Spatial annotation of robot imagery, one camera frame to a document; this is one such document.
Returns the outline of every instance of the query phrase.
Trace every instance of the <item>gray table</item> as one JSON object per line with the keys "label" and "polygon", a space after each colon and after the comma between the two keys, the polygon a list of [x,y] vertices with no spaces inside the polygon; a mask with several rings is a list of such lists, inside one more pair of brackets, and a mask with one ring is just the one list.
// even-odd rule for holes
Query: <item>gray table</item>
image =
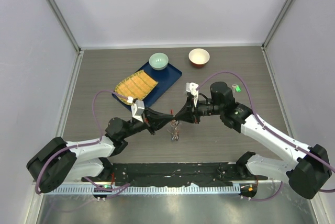
{"label": "gray table", "polygon": [[[65,141],[79,141],[98,137],[91,103],[96,92],[114,89],[124,78],[140,68],[156,52],[169,56],[170,63],[183,72],[182,77],[151,106],[152,109],[176,113],[185,104],[186,82],[201,83],[206,77],[220,70],[239,73],[247,82],[258,113],[273,126],[286,131],[284,120],[275,96],[274,88],[260,47],[212,47],[205,48],[210,53],[210,61],[203,69],[195,69],[189,64],[188,53],[192,48],[164,49],[120,49],[86,50],[77,79],[66,128]],[[215,81],[225,81],[228,85],[240,84],[231,75],[215,77],[201,92],[210,95],[209,86]],[[236,100],[248,105],[247,94],[235,94]],[[96,102],[96,113],[106,128],[112,117],[124,120],[131,118],[130,112],[110,94],[101,94]],[[218,116],[203,117],[199,125],[183,123],[178,142],[170,141],[170,134],[162,129],[151,136],[143,131],[126,139],[129,146],[112,157],[113,162],[223,162],[236,161],[246,151],[276,157],[271,151],[253,139],[228,129]]]}

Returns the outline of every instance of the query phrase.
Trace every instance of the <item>yellow cloth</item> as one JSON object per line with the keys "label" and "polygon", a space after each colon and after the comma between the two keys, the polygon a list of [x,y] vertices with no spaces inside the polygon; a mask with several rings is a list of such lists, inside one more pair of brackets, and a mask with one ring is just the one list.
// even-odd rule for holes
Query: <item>yellow cloth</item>
{"label": "yellow cloth", "polygon": [[[131,75],[130,77],[122,80],[116,87],[116,93],[124,95],[126,97],[133,97],[139,100],[143,100],[158,84],[154,79],[152,79],[144,70],[138,71]],[[123,103],[127,103],[124,98],[119,98]]]}

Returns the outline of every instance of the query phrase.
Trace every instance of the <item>blue tray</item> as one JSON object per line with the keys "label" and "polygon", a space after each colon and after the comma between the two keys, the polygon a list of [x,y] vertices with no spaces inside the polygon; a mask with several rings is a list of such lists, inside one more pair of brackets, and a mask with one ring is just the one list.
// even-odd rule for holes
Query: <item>blue tray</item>
{"label": "blue tray", "polygon": [[[171,64],[168,64],[164,70],[156,71],[150,66],[149,62],[147,62],[135,72],[140,70],[144,70],[144,72],[146,72],[152,79],[158,82],[156,87],[149,93],[149,95],[143,99],[144,105],[148,107],[153,105],[153,103],[155,103],[157,99],[162,96],[163,93],[166,92],[182,76],[182,72]],[[114,94],[112,94],[112,96],[131,111],[131,107],[129,105],[121,102],[121,100],[119,100],[118,97]]]}

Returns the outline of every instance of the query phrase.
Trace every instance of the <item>white enclosure wall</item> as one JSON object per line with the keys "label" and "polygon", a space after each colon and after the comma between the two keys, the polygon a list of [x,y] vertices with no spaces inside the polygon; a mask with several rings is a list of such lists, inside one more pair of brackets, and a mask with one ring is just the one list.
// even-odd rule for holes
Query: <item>white enclosure wall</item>
{"label": "white enclosure wall", "polygon": [[55,135],[75,57],[46,0],[0,0],[1,224],[23,223],[25,166]]}
{"label": "white enclosure wall", "polygon": [[81,47],[264,41],[285,0],[55,0]]}
{"label": "white enclosure wall", "polygon": [[[267,54],[294,136],[335,165],[335,0],[295,0]],[[335,175],[324,189],[335,188]],[[335,194],[323,194],[335,206]]]}

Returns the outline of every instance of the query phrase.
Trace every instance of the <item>green connector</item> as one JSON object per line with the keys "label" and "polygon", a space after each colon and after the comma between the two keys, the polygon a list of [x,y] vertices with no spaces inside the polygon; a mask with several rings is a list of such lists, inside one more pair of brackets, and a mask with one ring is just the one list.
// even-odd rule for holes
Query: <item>green connector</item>
{"label": "green connector", "polygon": [[232,87],[235,89],[236,92],[241,92],[241,88],[238,84],[233,84]]}

